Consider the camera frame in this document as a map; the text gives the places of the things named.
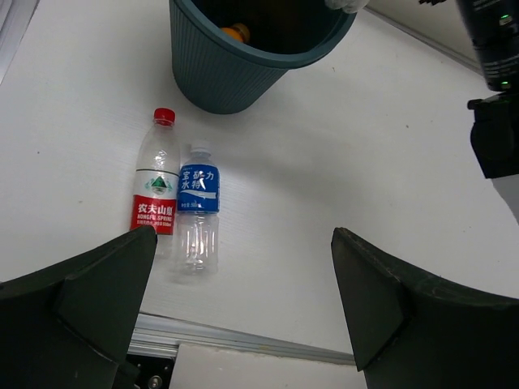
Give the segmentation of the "orange juice bottle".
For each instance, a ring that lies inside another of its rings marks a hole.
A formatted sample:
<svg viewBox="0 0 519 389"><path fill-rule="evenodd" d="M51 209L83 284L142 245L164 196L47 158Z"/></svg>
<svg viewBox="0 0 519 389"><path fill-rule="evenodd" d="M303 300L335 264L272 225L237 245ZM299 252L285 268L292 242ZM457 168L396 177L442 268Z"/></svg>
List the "orange juice bottle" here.
<svg viewBox="0 0 519 389"><path fill-rule="evenodd" d="M250 42L251 33L245 24L235 23L229 27L223 27L221 30L228 36L234 38L236 41L240 41L244 44L248 44Z"/></svg>

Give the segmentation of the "left robot arm base mount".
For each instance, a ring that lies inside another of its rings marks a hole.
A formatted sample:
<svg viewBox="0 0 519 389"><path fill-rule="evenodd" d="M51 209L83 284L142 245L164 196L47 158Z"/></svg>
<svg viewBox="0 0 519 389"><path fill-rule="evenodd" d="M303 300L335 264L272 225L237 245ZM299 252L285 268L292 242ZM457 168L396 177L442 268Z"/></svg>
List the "left robot arm base mount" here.
<svg viewBox="0 0 519 389"><path fill-rule="evenodd" d="M174 357L127 354L118 367L113 389L168 389L175 365Z"/></svg>

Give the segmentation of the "red label water bottle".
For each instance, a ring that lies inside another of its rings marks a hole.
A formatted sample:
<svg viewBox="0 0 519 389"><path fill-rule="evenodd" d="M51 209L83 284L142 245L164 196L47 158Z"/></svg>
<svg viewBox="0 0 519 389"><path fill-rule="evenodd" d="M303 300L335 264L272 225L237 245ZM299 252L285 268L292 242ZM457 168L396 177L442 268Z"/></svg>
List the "red label water bottle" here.
<svg viewBox="0 0 519 389"><path fill-rule="evenodd" d="M150 225L155 229L159 259L169 258L174 245L180 170L175 118L171 109L155 109L153 124L141 143L135 167L130 227Z"/></svg>

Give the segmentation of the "small black cap bottle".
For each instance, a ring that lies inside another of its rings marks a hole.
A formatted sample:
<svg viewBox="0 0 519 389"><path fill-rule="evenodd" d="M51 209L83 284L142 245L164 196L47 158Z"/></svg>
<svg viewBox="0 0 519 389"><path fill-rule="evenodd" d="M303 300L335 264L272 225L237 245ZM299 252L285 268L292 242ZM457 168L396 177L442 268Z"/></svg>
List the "small black cap bottle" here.
<svg viewBox="0 0 519 389"><path fill-rule="evenodd" d="M325 6L331 10L341 10L346 14L355 14L365 8L370 0L325 0Z"/></svg>

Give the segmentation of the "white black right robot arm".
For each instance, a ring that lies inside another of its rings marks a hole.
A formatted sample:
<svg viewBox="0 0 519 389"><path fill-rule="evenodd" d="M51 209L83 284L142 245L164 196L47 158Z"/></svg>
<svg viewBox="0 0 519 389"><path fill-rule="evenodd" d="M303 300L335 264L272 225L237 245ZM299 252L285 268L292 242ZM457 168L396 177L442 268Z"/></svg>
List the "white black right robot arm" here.
<svg viewBox="0 0 519 389"><path fill-rule="evenodd" d="M470 142L487 178L518 172L518 4L457 4L492 96L470 100ZM369 388L515 388L518 301L472 289L383 252L345 228L332 260Z"/></svg>

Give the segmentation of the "blue label water bottle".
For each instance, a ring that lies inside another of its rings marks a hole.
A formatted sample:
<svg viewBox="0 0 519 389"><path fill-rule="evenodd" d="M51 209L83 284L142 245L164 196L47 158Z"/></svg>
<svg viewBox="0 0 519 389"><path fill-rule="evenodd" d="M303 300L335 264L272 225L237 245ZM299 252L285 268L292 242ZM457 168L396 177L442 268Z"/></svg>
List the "blue label water bottle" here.
<svg viewBox="0 0 519 389"><path fill-rule="evenodd" d="M220 171L211 156L206 142L195 141L180 169L174 270L183 275L217 272Z"/></svg>

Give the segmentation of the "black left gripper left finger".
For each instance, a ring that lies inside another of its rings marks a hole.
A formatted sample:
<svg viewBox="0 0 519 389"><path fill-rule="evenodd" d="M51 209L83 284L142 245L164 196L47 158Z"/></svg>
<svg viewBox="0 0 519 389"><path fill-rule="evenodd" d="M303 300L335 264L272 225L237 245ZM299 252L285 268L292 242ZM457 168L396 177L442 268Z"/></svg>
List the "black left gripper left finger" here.
<svg viewBox="0 0 519 389"><path fill-rule="evenodd" d="M133 388L127 352L157 246L140 227L1 285L3 388Z"/></svg>

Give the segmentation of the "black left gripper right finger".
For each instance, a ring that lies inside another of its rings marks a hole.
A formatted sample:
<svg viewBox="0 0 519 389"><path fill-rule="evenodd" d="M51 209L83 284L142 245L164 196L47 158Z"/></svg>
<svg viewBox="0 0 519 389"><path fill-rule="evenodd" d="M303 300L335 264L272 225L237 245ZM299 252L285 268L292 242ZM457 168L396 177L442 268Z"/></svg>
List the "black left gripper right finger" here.
<svg viewBox="0 0 519 389"><path fill-rule="evenodd" d="M515 388L518 301L436 276L345 228L332 260L369 388Z"/></svg>

